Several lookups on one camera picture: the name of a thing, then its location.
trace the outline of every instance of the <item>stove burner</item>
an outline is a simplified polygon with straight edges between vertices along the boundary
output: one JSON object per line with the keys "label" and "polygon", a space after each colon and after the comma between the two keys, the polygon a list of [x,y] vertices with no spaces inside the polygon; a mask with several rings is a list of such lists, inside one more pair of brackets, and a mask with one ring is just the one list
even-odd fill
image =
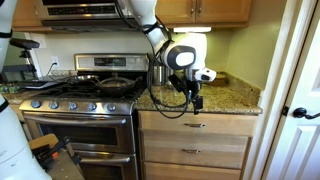
{"label": "stove burner", "polygon": [[56,97],[56,98],[95,98],[95,99],[126,99],[136,100],[140,94],[144,91],[146,85],[142,82],[136,83],[130,92],[124,93],[122,96],[113,96],[113,94],[107,94],[101,92],[97,86],[90,85],[71,85],[64,84],[62,86],[50,89],[46,92],[36,95],[37,97]]}

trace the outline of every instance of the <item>control knob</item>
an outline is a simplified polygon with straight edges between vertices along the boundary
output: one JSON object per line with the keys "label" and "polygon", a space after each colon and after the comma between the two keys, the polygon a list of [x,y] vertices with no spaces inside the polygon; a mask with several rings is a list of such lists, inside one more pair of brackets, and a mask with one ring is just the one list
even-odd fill
{"label": "control knob", "polygon": [[89,103],[88,109],[89,109],[89,111],[94,111],[94,110],[96,110],[96,109],[97,109],[96,103],[93,103],[93,102]]}
{"label": "control knob", "polygon": [[57,108],[59,107],[59,103],[58,103],[57,101],[51,101],[51,102],[49,103],[49,107],[50,107],[51,109],[57,109]]}
{"label": "control knob", "polygon": [[69,109],[70,110],[75,110],[77,109],[77,104],[74,102],[69,102]]}
{"label": "control knob", "polygon": [[39,108],[41,106],[41,102],[38,100],[32,100],[30,106],[33,108]]}
{"label": "control knob", "polygon": [[115,111],[116,110],[116,105],[113,103],[110,103],[107,105],[107,108],[109,111]]}

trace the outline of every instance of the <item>double oven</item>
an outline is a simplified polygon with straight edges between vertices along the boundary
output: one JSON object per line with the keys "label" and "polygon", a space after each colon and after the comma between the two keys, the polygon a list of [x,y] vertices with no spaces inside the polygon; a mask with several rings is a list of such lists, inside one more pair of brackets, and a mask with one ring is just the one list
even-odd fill
{"label": "double oven", "polygon": [[123,95],[101,92],[96,82],[63,83],[25,100],[20,109],[33,138],[68,136],[82,158],[85,179],[139,179],[138,115],[134,109],[146,88],[144,54],[77,54],[78,75],[105,79],[114,72],[141,81]]}

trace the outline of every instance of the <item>door frame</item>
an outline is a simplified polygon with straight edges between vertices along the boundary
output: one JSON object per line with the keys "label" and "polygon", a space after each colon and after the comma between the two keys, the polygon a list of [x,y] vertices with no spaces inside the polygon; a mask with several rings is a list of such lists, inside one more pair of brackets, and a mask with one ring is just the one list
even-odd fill
{"label": "door frame", "polygon": [[318,0],[287,0],[243,179],[261,179]]}

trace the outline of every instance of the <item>upper cabinet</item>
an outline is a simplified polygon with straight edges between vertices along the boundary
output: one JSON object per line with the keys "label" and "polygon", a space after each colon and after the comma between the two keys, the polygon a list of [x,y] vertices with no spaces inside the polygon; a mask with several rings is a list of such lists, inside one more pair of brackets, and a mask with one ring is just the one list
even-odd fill
{"label": "upper cabinet", "polygon": [[18,0],[12,21],[13,31],[44,32],[51,28],[43,27],[36,15],[33,0]]}
{"label": "upper cabinet", "polygon": [[252,0],[158,0],[156,14],[168,27],[243,27]]}

